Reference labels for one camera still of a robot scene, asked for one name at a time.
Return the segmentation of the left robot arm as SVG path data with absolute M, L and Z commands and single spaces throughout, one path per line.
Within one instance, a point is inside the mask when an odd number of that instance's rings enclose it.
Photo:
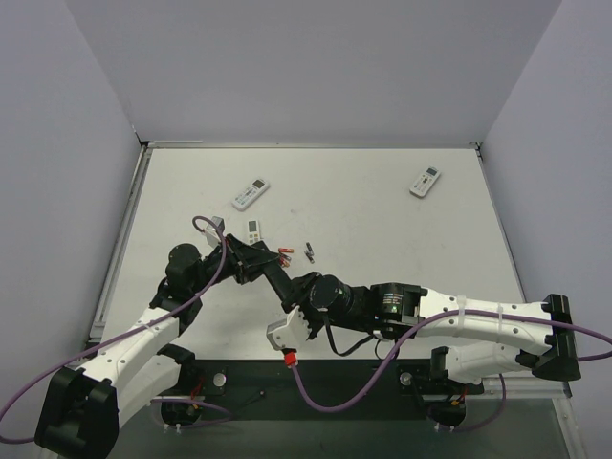
M 76 369 L 58 369 L 50 380 L 35 443 L 65 458 L 105 458 L 121 427 L 157 393 L 185 393 L 195 368 L 178 360 L 173 344 L 197 317 L 201 295 L 227 279 L 253 282 L 280 255 L 263 243 L 224 237 L 207 257 L 188 243 L 169 253 L 164 279 L 139 320 L 105 341 L 98 354 Z

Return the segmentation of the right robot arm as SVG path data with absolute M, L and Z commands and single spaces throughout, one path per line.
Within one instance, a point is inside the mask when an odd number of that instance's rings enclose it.
M 529 371 L 539 379 L 580 378 L 570 303 L 551 294 L 540 302 L 503 303 L 446 295 L 389 282 L 349 286 L 319 273 L 291 280 L 282 299 L 285 318 L 267 328 L 273 349 L 289 352 L 333 327 L 361 332 L 366 340 L 459 339 L 431 352 L 430 377 L 479 384 L 489 375 Z

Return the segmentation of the black remote control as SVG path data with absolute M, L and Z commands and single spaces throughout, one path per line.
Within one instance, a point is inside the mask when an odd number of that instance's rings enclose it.
M 291 310 L 292 303 L 290 300 L 293 295 L 293 285 L 291 278 L 283 270 L 283 268 L 277 264 L 272 263 L 267 265 L 263 269 L 263 273 L 273 288 L 276 295 L 281 301 L 281 308 L 288 313 Z

